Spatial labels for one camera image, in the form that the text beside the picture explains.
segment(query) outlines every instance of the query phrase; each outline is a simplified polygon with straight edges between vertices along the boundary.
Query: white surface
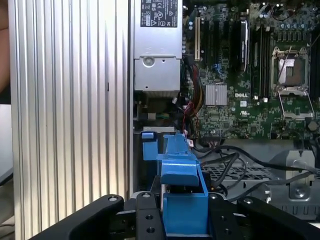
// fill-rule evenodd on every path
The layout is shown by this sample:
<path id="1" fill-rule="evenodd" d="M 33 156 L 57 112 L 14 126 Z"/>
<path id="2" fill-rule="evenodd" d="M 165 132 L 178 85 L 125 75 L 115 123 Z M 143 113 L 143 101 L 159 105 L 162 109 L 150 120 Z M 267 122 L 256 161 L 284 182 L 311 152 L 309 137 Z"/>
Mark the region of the white surface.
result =
<path id="1" fill-rule="evenodd" d="M 13 167 L 11 105 L 0 104 L 0 176 Z"/>

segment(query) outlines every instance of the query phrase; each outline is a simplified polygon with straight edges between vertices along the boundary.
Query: dell logo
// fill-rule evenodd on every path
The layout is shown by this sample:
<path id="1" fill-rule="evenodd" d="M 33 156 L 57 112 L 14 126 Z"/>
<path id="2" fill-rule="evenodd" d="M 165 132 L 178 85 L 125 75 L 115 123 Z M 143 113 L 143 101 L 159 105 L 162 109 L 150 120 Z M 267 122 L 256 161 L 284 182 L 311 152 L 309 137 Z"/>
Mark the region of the dell logo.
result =
<path id="1" fill-rule="evenodd" d="M 236 98 L 247 98 L 248 95 L 246 93 L 236 93 L 234 95 Z"/>

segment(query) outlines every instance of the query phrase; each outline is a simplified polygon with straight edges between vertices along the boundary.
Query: motherboard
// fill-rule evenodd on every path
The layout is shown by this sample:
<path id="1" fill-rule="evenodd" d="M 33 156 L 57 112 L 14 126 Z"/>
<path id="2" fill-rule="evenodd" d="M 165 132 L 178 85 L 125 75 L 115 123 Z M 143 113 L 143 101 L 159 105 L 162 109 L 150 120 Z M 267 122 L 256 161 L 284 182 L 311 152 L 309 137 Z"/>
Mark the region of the motherboard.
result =
<path id="1" fill-rule="evenodd" d="M 194 56 L 205 101 L 197 136 L 310 139 L 319 133 L 318 21 L 312 2 L 184 6 L 182 53 Z M 191 99 L 194 84 L 185 85 Z"/>
<path id="2" fill-rule="evenodd" d="M 169 126 L 191 139 L 319 136 L 317 1 L 141 0 L 138 20 L 137 129 Z"/>

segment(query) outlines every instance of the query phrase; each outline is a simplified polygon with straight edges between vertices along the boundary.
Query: screw hole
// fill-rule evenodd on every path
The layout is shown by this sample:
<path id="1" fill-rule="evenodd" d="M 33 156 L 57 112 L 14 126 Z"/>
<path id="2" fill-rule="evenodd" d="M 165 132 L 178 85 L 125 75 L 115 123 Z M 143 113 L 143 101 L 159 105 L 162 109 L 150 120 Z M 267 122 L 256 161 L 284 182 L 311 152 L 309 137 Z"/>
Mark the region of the screw hole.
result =
<path id="1" fill-rule="evenodd" d="M 145 216 L 145 219 L 147 219 L 147 220 L 151 220 L 151 219 L 153 219 L 154 218 L 154 216 L 152 216 L 152 215 L 147 215 L 147 216 Z"/>
<path id="2" fill-rule="evenodd" d="M 153 227 L 149 227 L 149 228 L 146 229 L 146 232 L 147 232 L 148 234 L 153 234 L 155 231 L 156 231 L 156 230 L 155 230 Z"/>

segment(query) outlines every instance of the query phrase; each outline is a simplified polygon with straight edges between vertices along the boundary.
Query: chipset heatsink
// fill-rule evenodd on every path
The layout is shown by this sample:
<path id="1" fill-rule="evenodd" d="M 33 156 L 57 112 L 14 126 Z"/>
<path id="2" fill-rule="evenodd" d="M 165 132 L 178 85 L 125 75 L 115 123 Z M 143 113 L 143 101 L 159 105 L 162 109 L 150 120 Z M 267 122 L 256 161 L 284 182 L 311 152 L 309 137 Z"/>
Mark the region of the chipset heatsink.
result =
<path id="1" fill-rule="evenodd" d="M 228 88 L 225 83 L 216 83 L 205 86 L 206 106 L 227 106 Z"/>

